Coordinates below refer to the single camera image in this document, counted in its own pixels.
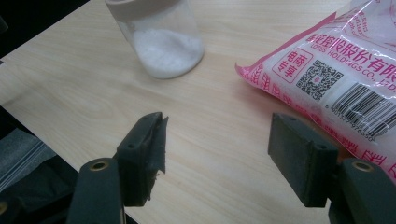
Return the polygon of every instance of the light wood surface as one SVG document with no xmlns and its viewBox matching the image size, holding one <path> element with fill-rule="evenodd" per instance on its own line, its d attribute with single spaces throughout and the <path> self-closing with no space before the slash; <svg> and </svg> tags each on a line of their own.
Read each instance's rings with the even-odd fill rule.
<svg viewBox="0 0 396 224">
<path fill-rule="evenodd" d="M 166 175 L 140 223 L 329 223 L 304 208 L 267 155 L 273 112 L 296 115 L 249 86 L 250 65 L 346 1 L 192 0 L 205 56 L 187 75 L 147 75 L 104 1 L 91 0 L 8 54 L 0 105 L 73 167 L 115 149 L 137 120 L 169 116 Z"/>
</svg>

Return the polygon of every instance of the sugar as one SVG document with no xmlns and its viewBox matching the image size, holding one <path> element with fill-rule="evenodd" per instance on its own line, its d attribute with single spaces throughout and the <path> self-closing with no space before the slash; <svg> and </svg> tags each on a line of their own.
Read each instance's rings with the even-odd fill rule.
<svg viewBox="0 0 396 224">
<path fill-rule="evenodd" d="M 169 30 L 134 32 L 134 50 L 156 78 L 171 78 L 190 71 L 204 55 L 200 38 Z"/>
</svg>

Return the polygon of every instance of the plastic bag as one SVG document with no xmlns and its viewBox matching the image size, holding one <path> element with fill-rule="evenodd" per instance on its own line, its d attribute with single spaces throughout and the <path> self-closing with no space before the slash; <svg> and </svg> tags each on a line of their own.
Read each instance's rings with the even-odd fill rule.
<svg viewBox="0 0 396 224">
<path fill-rule="evenodd" d="M 396 184 L 396 11 L 373 0 L 333 13 L 237 73 L 311 118 Z"/>
</svg>

